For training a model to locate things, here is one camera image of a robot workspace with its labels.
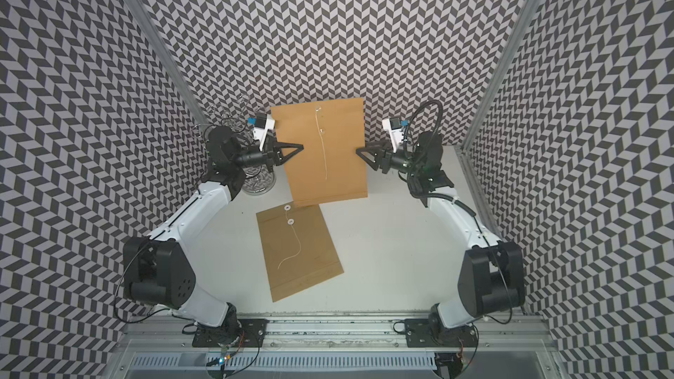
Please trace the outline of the brown kraft file bag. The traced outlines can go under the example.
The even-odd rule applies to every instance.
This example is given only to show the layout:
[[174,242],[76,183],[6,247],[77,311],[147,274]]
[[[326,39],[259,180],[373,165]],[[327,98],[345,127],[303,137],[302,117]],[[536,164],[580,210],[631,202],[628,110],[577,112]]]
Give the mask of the brown kraft file bag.
[[366,198],[364,101],[344,98],[271,109],[277,140],[304,150],[284,164],[297,207]]

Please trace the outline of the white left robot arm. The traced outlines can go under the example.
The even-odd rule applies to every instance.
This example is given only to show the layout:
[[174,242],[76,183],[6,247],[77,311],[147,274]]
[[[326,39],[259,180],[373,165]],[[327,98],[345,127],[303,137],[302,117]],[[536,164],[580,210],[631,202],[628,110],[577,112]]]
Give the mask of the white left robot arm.
[[123,247],[123,278],[114,293],[144,305],[163,305],[207,327],[221,327],[232,306],[198,282],[194,250],[215,216],[240,193],[246,168],[272,169],[301,153],[303,145],[279,142],[266,128],[254,129],[256,144],[244,144],[228,126],[205,137],[208,170],[196,191],[167,221]]

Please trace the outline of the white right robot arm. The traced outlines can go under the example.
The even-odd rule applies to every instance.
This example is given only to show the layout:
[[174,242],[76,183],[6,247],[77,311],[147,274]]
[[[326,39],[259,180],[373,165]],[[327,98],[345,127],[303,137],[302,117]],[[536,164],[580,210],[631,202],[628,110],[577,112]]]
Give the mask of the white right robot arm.
[[457,292],[431,310],[430,321],[446,331],[508,312],[525,303],[525,270],[521,247],[491,232],[477,213],[463,201],[442,168],[442,140],[430,132],[406,150],[389,140],[356,149],[356,155],[373,170],[397,170],[410,195],[442,221],[463,256]]

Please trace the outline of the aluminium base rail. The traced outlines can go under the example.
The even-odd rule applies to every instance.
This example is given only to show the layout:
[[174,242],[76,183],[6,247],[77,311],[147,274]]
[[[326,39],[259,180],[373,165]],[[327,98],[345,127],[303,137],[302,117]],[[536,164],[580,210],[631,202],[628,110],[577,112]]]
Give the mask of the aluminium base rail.
[[103,375],[243,378],[406,370],[431,377],[567,377],[537,316],[500,316],[447,332],[424,312],[245,314],[240,326],[238,339],[171,317],[129,326]]

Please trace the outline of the right aluminium corner post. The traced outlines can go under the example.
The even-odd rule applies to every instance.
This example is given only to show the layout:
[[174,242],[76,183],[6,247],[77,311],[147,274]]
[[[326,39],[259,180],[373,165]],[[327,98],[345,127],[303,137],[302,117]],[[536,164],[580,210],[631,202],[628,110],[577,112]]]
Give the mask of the right aluminium corner post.
[[513,63],[514,57],[523,42],[531,21],[541,2],[542,0],[525,0],[514,23],[512,33],[505,44],[500,58],[498,58],[493,75],[487,84],[487,88],[480,100],[475,116],[469,125],[463,142],[460,146],[456,147],[457,156],[467,180],[470,193],[473,196],[477,214],[481,217],[484,224],[490,230],[495,232],[498,230],[498,223],[489,206],[484,188],[479,182],[477,172],[475,171],[475,168],[473,168],[470,160],[470,151],[475,143],[477,135],[484,125],[484,121],[494,104],[498,91],[504,82],[507,72]]

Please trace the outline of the aluminium corner post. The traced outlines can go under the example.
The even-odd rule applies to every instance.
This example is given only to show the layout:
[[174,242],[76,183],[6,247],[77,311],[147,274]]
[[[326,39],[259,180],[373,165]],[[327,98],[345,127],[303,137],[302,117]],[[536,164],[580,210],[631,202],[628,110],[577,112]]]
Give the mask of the aluminium corner post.
[[484,224],[490,230],[495,232],[498,230],[498,223],[489,206],[484,188],[479,182],[477,172],[475,171],[475,168],[473,168],[470,160],[470,151],[475,143],[477,135],[484,125],[484,121],[494,104],[498,91],[504,82],[507,72],[513,63],[514,57],[523,42],[531,21],[541,2],[542,0],[525,0],[514,23],[512,33],[505,44],[500,58],[498,58],[493,75],[487,84],[487,88],[480,100],[475,116],[469,125],[463,142],[460,146],[456,147],[457,156],[467,180],[470,193],[473,196],[477,214],[481,217]]
[[151,45],[152,49],[156,53],[156,56],[161,61],[163,68],[168,74],[168,77],[170,80],[172,80],[173,84],[177,88],[180,98],[182,98],[184,104],[191,112],[192,118],[195,121],[195,125],[199,129],[204,130],[208,125],[207,118],[200,108],[198,100],[196,100],[194,97],[191,88],[179,70],[179,67],[177,66],[173,56],[170,54],[170,51],[167,48],[163,38],[159,34],[156,25],[147,12],[146,7],[141,0],[123,1],[133,15],[140,28],[140,31],[142,31],[142,33],[146,36],[149,45]]

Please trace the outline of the left aluminium corner post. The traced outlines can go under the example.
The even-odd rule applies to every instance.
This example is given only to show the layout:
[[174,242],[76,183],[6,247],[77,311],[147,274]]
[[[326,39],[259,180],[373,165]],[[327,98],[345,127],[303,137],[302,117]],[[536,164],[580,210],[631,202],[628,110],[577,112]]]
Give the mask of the left aluminium corner post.
[[159,34],[156,25],[147,12],[146,7],[141,0],[123,1],[133,15],[140,28],[140,31],[142,31],[142,33],[146,36],[149,45],[151,45],[152,49],[156,53],[156,56],[161,61],[163,68],[168,74],[168,77],[170,80],[172,80],[173,84],[177,88],[180,98],[182,98],[184,104],[191,112],[192,118],[195,121],[195,125],[199,129],[204,130],[208,125],[207,118],[200,108],[198,100],[196,100],[194,97],[191,88],[179,70],[179,67],[177,66],[173,56],[170,54],[170,51],[167,48],[163,38]]

